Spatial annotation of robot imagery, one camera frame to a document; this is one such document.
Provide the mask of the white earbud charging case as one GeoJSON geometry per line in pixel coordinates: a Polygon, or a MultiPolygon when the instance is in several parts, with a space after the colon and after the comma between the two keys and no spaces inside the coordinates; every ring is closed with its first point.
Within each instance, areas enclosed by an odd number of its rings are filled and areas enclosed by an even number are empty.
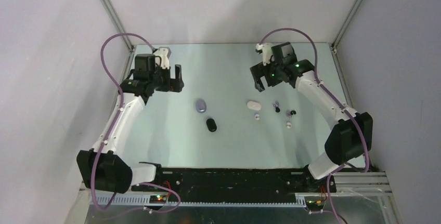
{"type": "Polygon", "coordinates": [[[247,102],[247,107],[253,111],[259,111],[262,108],[262,105],[259,102],[250,100],[247,102]]]}

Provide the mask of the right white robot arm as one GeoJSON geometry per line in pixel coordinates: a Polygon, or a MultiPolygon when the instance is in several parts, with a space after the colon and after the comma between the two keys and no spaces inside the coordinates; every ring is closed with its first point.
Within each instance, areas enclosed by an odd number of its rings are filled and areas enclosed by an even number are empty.
{"type": "Polygon", "coordinates": [[[289,83],[303,94],[321,113],[331,132],[325,142],[324,152],[305,166],[303,187],[315,192],[323,185],[323,178],[349,165],[349,160],[365,156],[362,173],[369,170],[369,150],[372,146],[373,119],[367,112],[358,113],[343,104],[321,80],[315,78],[314,66],[308,60],[292,64],[258,63],[250,68],[255,88],[264,91],[261,78],[274,87],[281,82],[289,83]]]}

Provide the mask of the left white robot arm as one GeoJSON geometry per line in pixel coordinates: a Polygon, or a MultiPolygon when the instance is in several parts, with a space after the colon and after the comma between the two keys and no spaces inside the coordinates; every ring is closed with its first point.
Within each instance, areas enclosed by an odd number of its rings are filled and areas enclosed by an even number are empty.
{"type": "Polygon", "coordinates": [[[179,64],[175,65],[175,77],[171,77],[170,53],[168,48],[161,47],[152,54],[135,56],[134,68],[118,87],[117,102],[104,131],[89,150],[81,150],[77,155],[87,188],[125,193],[141,183],[152,191],[164,186],[164,176],[157,172],[157,164],[139,162],[129,166],[123,160],[123,151],[137,116],[153,93],[179,93],[184,87],[179,64]]]}

